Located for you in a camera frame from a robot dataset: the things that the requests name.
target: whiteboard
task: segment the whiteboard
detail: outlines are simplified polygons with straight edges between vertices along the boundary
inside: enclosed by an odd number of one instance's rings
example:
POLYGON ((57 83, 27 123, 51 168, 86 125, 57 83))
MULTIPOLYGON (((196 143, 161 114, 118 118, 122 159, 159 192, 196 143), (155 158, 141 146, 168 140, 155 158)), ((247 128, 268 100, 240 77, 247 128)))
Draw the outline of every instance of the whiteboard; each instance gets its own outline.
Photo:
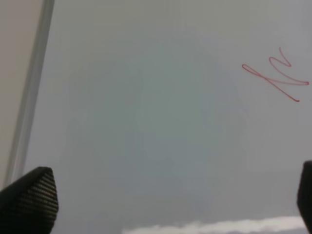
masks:
POLYGON ((311 9, 57 1, 24 170, 54 170, 54 233, 306 233, 311 9))

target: whiteboard frame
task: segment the whiteboard frame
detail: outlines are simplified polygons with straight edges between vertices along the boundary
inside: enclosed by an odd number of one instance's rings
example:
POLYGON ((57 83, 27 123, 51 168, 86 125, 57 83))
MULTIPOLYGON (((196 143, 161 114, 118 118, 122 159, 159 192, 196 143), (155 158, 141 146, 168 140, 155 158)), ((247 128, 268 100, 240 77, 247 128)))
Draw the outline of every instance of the whiteboard frame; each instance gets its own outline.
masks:
POLYGON ((11 146, 9 164, 7 167, 4 186, 8 186, 23 174, 29 137, 31 133, 44 55, 49 36, 54 0, 44 0, 36 32, 27 72, 25 87, 22 94, 19 115, 11 146))

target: handwritten mark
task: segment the handwritten mark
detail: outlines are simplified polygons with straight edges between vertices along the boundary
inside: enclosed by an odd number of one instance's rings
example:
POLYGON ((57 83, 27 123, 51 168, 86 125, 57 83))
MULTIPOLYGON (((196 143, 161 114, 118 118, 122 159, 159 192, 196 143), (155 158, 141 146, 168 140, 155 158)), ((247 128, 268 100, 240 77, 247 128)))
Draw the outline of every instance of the handwritten mark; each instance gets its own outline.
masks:
POLYGON ((280 74, 282 74, 283 76, 287 77, 288 79, 290 80, 293 80, 295 82, 284 82, 284 81, 279 81, 279 80, 276 80, 276 79, 272 79, 272 78, 269 78, 269 77, 265 77, 263 75, 261 75, 260 73, 258 73, 255 69, 251 68, 250 66, 248 66, 247 64, 243 64, 242 65, 242 68, 244 68, 247 72, 257 76, 257 77, 261 77, 261 78, 264 78, 268 83, 270 83, 271 85, 273 85, 276 89, 278 89, 279 91, 281 91, 283 94, 285 94, 286 96, 288 96, 289 98, 291 98, 292 100, 296 101, 296 102, 299 102, 299 100, 297 99, 294 99, 292 96, 290 96, 289 94, 287 94, 285 91, 283 91, 281 88, 279 88, 275 83, 280 83, 280 84, 288 84, 288 85, 309 85, 309 82, 308 81, 301 81, 301 80, 297 80, 297 79, 294 79, 286 74, 284 74, 283 72, 281 72, 273 63, 273 61, 277 61, 287 67, 291 67, 291 63, 285 58, 285 56, 283 55, 282 53, 282 50, 281 50, 281 47, 279 48, 279 52, 281 53, 283 59, 286 61, 286 62, 282 62, 281 60, 277 59, 277 58, 274 58, 274 57, 269 57, 269 62, 271 64, 271 66, 276 70, 278 71, 280 74))

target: red marker writing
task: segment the red marker writing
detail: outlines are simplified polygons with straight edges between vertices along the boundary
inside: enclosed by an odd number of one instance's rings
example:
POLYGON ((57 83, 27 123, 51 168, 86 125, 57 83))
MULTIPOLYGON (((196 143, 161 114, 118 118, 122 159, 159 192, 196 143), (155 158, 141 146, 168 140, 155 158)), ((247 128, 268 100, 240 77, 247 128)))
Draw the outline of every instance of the red marker writing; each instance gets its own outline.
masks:
POLYGON ((286 96, 288 96, 289 98, 291 98, 292 100, 294 101, 297 101, 299 102, 299 100, 297 99, 294 99, 292 96, 290 96, 289 94, 287 94, 285 91, 283 91, 281 88, 279 88, 275 83, 281 83, 281 84, 288 84, 288 85, 309 85, 309 82, 308 81, 301 81, 301 80, 297 80, 297 79, 294 79, 284 73, 282 73, 273 63, 273 61, 277 61, 287 67, 291 67, 291 63, 285 58, 285 56, 283 55, 282 53, 282 50, 281 50, 281 47, 279 48, 279 52, 281 53, 282 57, 284 58, 284 60, 286 62, 282 62, 281 60, 277 59, 277 58, 274 58, 274 57, 269 57, 269 62, 271 64, 271 66, 276 70, 278 71, 280 74, 282 74, 283 76, 287 77, 288 79, 290 80, 293 80, 294 82, 284 82, 284 81, 279 81, 279 80, 276 80, 276 79, 272 79, 272 78, 269 78, 269 77, 265 77, 263 75, 261 75, 260 73, 258 73, 255 69, 251 68, 250 66, 248 66, 247 64, 243 64, 242 65, 242 68, 244 68, 247 72, 257 76, 257 77, 261 77, 261 78, 264 78, 268 83, 270 83, 271 85, 273 85, 276 89, 278 89, 279 91, 281 91, 283 94, 285 94, 286 96))

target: beige wall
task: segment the beige wall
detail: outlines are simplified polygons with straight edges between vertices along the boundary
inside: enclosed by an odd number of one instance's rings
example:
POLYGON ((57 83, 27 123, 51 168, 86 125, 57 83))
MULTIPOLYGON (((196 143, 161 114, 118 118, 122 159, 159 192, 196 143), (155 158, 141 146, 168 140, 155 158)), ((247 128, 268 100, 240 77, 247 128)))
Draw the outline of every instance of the beige wall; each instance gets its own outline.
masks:
POLYGON ((8 169, 43 2, 0 1, 0 188, 8 169))

